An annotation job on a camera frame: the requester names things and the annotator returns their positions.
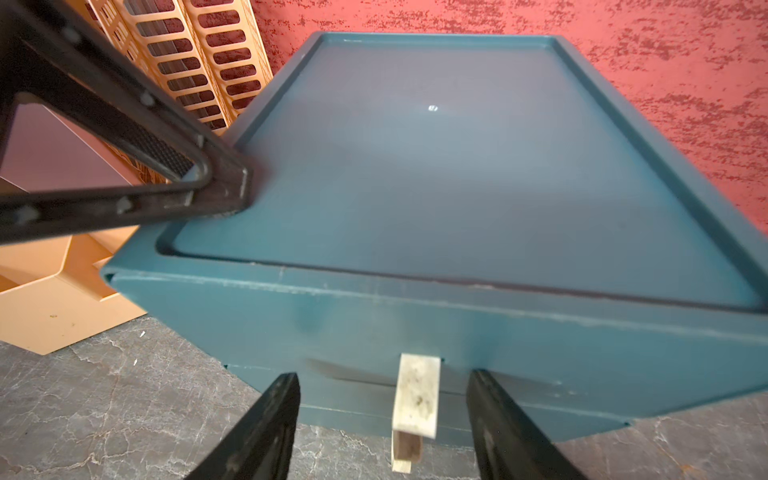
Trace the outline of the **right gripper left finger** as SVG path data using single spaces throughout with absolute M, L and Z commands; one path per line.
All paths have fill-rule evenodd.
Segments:
M 186 478 L 285 480 L 290 470 L 299 408 L 298 375 L 293 372 L 279 375 Z

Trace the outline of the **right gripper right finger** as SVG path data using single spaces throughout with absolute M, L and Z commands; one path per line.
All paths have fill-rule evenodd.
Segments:
M 586 479 L 490 372 L 472 371 L 466 402 L 482 480 Z

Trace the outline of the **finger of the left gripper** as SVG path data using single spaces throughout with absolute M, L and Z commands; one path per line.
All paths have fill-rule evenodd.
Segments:
M 164 182 L 4 195 L 5 244 L 227 215 L 251 203 L 247 160 L 62 1 L 1 5 L 3 141 L 9 140 L 24 105 L 64 116 L 160 173 Z

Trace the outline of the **teal three drawer cabinet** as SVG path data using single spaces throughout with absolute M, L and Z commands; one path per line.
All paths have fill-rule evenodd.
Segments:
M 255 202 L 103 273 L 304 424 L 388 434 L 403 354 L 454 445 L 475 369 L 555 441 L 767 386 L 765 236 L 563 38 L 315 34 L 225 138 Z

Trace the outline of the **beige plastic file organizer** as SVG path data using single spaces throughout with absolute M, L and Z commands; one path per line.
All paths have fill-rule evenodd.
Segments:
M 272 77 L 244 1 L 62 2 L 222 140 Z M 164 182 L 108 146 L 140 185 Z M 140 307 L 111 287 L 105 267 L 141 226 L 160 222 L 168 221 L 1 240 L 2 341 L 46 355 L 140 316 Z

